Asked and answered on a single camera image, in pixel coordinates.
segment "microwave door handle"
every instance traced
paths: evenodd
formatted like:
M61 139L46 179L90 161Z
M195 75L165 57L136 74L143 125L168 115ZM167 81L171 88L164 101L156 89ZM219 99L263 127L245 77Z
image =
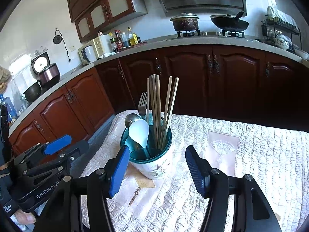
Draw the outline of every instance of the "microwave door handle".
M83 48L82 51L81 51L82 57L84 58L84 60L86 60L88 63L90 63L90 60L87 58L85 49L86 49L86 47Z

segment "metal bolt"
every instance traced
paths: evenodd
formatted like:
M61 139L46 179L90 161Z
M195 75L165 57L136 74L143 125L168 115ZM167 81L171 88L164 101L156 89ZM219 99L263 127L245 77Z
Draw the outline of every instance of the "metal bolt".
M219 173L220 173L220 170L217 169L217 168L213 168L213 169L211 170L211 172L212 172L213 174L219 174Z
M95 171L95 173L98 175L102 175L103 173L105 173L105 170L103 168L99 168L98 170Z
M70 177L69 175L63 177L63 181L64 181L64 182L68 182L68 181L70 181L70 180L71 180L71 177Z
M249 174L246 174L245 175L245 179L248 180L248 181L252 181L253 180L253 177Z

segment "white spoon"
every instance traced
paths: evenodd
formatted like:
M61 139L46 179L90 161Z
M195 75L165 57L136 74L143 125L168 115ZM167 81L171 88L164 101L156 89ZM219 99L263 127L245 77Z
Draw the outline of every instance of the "white spoon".
M149 125L147 121L139 119L133 122L129 128L129 136L135 142L140 144L142 148L147 146L147 140L149 135Z

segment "gray countertop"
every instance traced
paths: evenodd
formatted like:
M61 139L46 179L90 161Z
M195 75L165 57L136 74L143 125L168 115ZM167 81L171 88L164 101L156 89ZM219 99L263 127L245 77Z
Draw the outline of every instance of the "gray countertop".
M209 37L209 36L200 36L200 37L184 37L184 38L175 38L175 39L168 39L163 41L157 41L152 43L147 43L141 46L137 46L128 50L124 50L118 52L114 55L102 58L94 63L91 63L87 66L78 66L77 68L73 69L72 71L67 72L66 74L62 75L60 78L60 82L49 89L47 92L42 94L36 101L34 101L16 120L15 123L9 129L9 134L11 135L12 132L16 129L16 127L21 123L21 121L36 107L38 106L44 99L46 99L49 95L51 95L55 90L69 82L71 79L75 78L79 74L83 73L84 71L107 61L120 58L122 56L153 50L158 48L164 47L171 47L171 46L180 46L180 45L191 45L191 44L223 44L223 45L234 45L234 46L242 46L242 47L249 47L254 49L259 49L263 51L272 52L278 55L282 55L284 57L290 58L296 62L302 63L309 68L309 62L302 62L302 58L292 54L288 51L282 50L275 46L271 46L265 43L260 43L256 40L251 39L243 39L243 38L233 38L233 37Z

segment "gray floor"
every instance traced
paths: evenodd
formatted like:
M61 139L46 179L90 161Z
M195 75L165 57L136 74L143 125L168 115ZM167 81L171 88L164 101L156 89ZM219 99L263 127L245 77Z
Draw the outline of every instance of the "gray floor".
M83 154L72 163L70 175L72 175L73 178L78 178L82 174L88 162L99 150L107 136L114 117L115 115L112 115L88 140L89 150L87 153Z

